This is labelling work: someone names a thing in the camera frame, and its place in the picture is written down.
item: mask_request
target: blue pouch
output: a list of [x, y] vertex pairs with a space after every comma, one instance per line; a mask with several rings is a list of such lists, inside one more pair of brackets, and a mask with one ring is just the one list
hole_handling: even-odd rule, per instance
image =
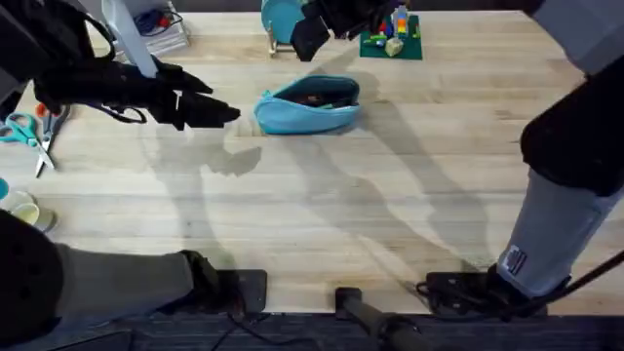
[[[330, 75], [301, 78], [273, 93], [265, 92], [253, 113], [267, 134], [312, 134], [353, 123], [362, 108], [358, 104], [360, 86], [355, 80]], [[297, 103], [301, 97], [331, 97], [330, 101], [347, 104], [331, 108]]]

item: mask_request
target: paper cup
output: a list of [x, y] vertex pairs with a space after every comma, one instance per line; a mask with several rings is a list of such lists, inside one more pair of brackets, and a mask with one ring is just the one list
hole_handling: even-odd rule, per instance
[[52, 230], [56, 222], [54, 212], [40, 208], [35, 204], [19, 205], [11, 211], [11, 215], [14, 215], [44, 233]]

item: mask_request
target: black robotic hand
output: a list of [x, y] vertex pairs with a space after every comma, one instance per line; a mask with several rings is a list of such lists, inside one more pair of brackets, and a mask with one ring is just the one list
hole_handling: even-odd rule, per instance
[[[86, 23], [109, 43], [96, 57]], [[147, 78], [129, 64], [113, 61], [113, 38], [99, 22], [61, 0], [6, 0], [0, 4], [0, 48], [22, 55], [0, 57], [0, 120], [13, 112], [21, 90], [34, 80], [35, 95], [52, 112], [64, 104], [88, 104], [125, 123], [145, 123], [146, 108], [158, 123], [222, 128], [240, 111], [206, 96], [210, 89], [182, 67], [154, 59], [159, 70]], [[139, 120], [122, 116], [134, 109]]]
[[302, 61], [310, 61], [333, 31], [353, 40], [364, 30], [379, 28], [398, 6], [397, 0], [314, 0], [303, 5], [305, 19], [292, 32], [291, 44]]
[[[158, 123], [172, 124], [179, 131], [185, 124], [191, 128], [223, 128], [240, 116], [238, 109], [206, 96], [213, 90], [182, 67], [156, 58], [154, 61], [158, 67], [156, 78], [147, 78], [136, 66], [115, 61], [88, 61], [49, 69], [35, 79], [35, 96], [55, 113], [64, 104], [82, 103], [124, 123], [145, 123], [137, 108], [146, 108]], [[128, 108], [141, 119], [120, 115]]]

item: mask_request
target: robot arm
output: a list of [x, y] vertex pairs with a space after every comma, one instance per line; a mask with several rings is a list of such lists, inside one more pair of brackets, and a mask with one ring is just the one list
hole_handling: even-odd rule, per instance
[[[97, 58], [86, 23], [108, 41], [108, 55]], [[19, 55], [0, 57], [0, 120], [13, 111], [23, 86], [34, 81], [35, 95], [51, 111], [82, 103], [126, 123], [126, 108], [146, 108], [158, 123], [182, 130], [222, 128], [240, 111], [208, 97], [212, 92], [182, 67], [154, 58], [155, 77], [138, 67], [113, 61], [110, 33], [99, 22], [61, 0], [7, 0], [0, 5], [2, 46]]]
[[[376, 28], [378, 20], [396, 6], [391, 0], [337, 3], [315, 0], [303, 7], [306, 19], [292, 34], [301, 60], [312, 59], [329, 39], [328, 29], [352, 39], [364, 29]], [[484, 303], [467, 309], [482, 313], [522, 305], [563, 287], [572, 264], [622, 197], [624, 184], [620, 141], [624, 2], [500, 0], [500, 5], [524, 10], [589, 79], [523, 132], [522, 151], [531, 171], [512, 238], [484, 283], [477, 282], [482, 277], [470, 276], [465, 285], [465, 293]], [[454, 282], [465, 278], [455, 275]], [[448, 280], [445, 273], [427, 277], [429, 290], [442, 295], [435, 301], [430, 298], [431, 304], [459, 306], [465, 313], [466, 299], [444, 297], [444, 291], [457, 289], [445, 286]]]

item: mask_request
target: wooden table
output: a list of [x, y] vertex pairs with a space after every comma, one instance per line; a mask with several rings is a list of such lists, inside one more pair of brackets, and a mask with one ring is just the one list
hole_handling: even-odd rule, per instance
[[[523, 126], [582, 81], [557, 44], [520, 13], [422, 14], [424, 61], [358, 58], [332, 41], [313, 62], [270, 59], [259, 14], [188, 14], [192, 48], [166, 57], [241, 108], [225, 131], [124, 125], [86, 107], [66, 123], [60, 172], [0, 147], [0, 175], [59, 213], [54, 240], [98, 252], [197, 250], [216, 267], [263, 268], [269, 311], [328, 312], [336, 287], [386, 311], [426, 312], [404, 282], [486, 269], [504, 249], [527, 186]], [[353, 130], [265, 136], [265, 90], [309, 73], [362, 87]], [[20, 110], [31, 111], [26, 95]], [[621, 250], [618, 208], [574, 266]], [[616, 270], [553, 308], [622, 314]]]

